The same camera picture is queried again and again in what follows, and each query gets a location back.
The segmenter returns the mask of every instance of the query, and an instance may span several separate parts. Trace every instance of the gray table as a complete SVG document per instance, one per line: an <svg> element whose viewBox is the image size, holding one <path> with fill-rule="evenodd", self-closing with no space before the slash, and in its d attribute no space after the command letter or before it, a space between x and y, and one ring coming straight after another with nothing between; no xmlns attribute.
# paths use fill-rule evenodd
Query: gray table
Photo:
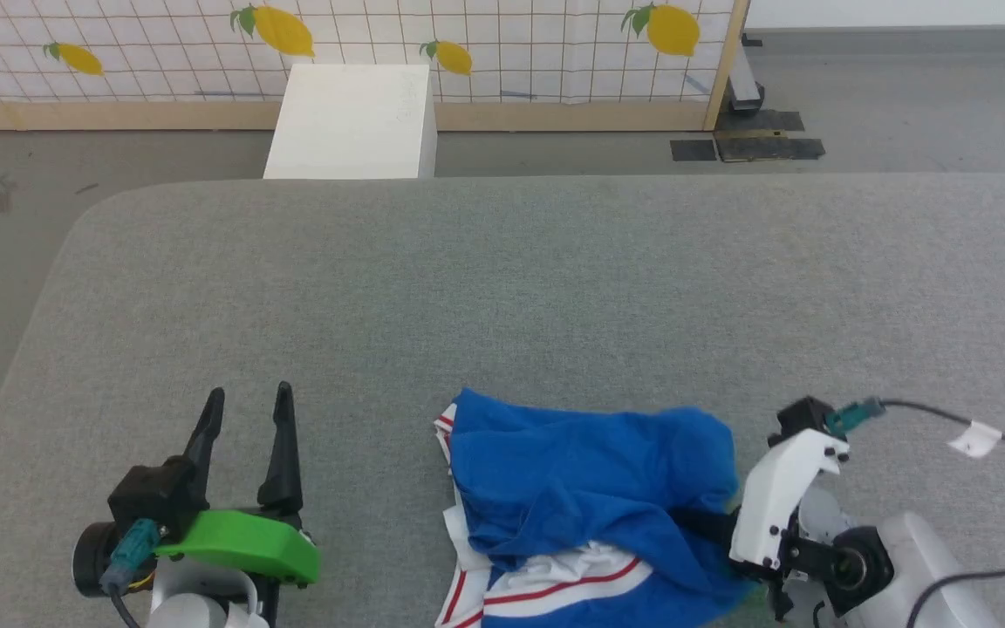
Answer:
<svg viewBox="0 0 1005 628"><path fill-rule="evenodd" d="M733 426L744 472L807 393L892 393L1005 429L1005 176L215 182L109 199L72 229L0 393L0 627L116 625L73 592L73 542L129 466L179 452L214 386L228 402L208 496L254 503L280 379L325 553L319 585L283 593L282 624L430 625L453 565L430 421L459 387L695 403ZM966 566L1005 565L1005 449L972 461L943 444L955 433L893 413L854 434L830 487L861 517L924 513ZM1005 623L1005 581L982 591Z"/></svg>

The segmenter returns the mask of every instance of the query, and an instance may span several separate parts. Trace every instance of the lemon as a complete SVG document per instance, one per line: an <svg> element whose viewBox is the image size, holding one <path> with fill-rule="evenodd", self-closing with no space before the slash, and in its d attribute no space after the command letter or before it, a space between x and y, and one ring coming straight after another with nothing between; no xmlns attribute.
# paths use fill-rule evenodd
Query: lemon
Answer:
<svg viewBox="0 0 1005 628"><path fill-rule="evenodd" d="M471 55L458 43L451 41L430 41L422 43L418 53L424 51L430 59L436 59L439 66L452 74L471 75Z"/></svg>
<svg viewBox="0 0 1005 628"><path fill-rule="evenodd" d="M626 11L619 28L626 28L627 21L631 23L634 35L641 36L642 28L646 28L650 45L665 55L692 56L697 41L700 41L700 24L692 13L669 4L654 7L650 3Z"/></svg>
<svg viewBox="0 0 1005 628"><path fill-rule="evenodd" d="M95 58L91 52L79 46L72 46L71 43L45 43L41 46L44 55L52 56L56 60L64 60L68 67L81 71L83 74L103 75L103 63Z"/></svg>
<svg viewBox="0 0 1005 628"><path fill-rule="evenodd" d="M254 36L254 29L258 29L262 41L282 55L316 56L313 33L292 13L274 7L255 8L253 4L248 4L246 9L231 11L231 30L235 30L235 21L249 36Z"/></svg>

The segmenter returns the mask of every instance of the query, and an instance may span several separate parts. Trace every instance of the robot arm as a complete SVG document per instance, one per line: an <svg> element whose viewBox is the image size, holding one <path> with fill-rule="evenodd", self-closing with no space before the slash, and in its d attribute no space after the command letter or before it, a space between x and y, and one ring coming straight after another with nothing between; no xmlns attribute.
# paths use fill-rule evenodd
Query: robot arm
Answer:
<svg viewBox="0 0 1005 628"><path fill-rule="evenodd" d="M778 414L782 432L769 438L770 451L751 469L736 512L674 508L670 515L689 532L729 548L738 573L765 582L778 621L817 628L902 628L924 590L961 573L961 566L916 513L855 526L830 493L812 485L821 472L840 473L841 462L849 459L846 433L882 411L876 400L838 412L817 399L798 401ZM949 585L929 600L916 627L1000 624L972 590Z"/></svg>
<svg viewBox="0 0 1005 628"><path fill-rule="evenodd" d="M76 589L111 598L131 628L123 596L147 590L148 628L272 628L280 587L318 577L320 554L299 515L292 389L282 382L276 391L274 449L256 507L211 509L204 497L222 418L215 389L184 453L129 470L108 499L115 521L88 526L76 542Z"/></svg>

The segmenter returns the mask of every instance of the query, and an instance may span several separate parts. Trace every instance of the cable connector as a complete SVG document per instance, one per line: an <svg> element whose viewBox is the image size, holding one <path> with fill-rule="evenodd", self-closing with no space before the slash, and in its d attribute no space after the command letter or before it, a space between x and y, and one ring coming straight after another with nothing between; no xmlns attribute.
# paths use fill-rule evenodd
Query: cable connector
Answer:
<svg viewBox="0 0 1005 628"><path fill-rule="evenodd" d="M868 397L829 414L824 418L824 425L832 436L844 438L850 430L860 426L863 421L881 417L885 413L886 408L882 405L881 399Z"/></svg>
<svg viewBox="0 0 1005 628"><path fill-rule="evenodd" d="M157 524L149 518L136 520L111 554L111 567L99 577L99 588L109 595L114 592L122 596L135 580L137 569L150 558L159 544L161 533Z"/></svg>

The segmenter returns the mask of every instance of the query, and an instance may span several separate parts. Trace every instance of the wooden frame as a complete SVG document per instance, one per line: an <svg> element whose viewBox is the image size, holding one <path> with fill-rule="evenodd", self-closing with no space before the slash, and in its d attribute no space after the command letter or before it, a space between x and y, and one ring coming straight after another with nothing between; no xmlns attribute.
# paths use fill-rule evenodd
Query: wooden frame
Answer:
<svg viewBox="0 0 1005 628"><path fill-rule="evenodd" d="M712 131L750 0L735 0L708 102L436 102L438 131ZM0 102L0 131L272 131L279 102Z"/></svg>

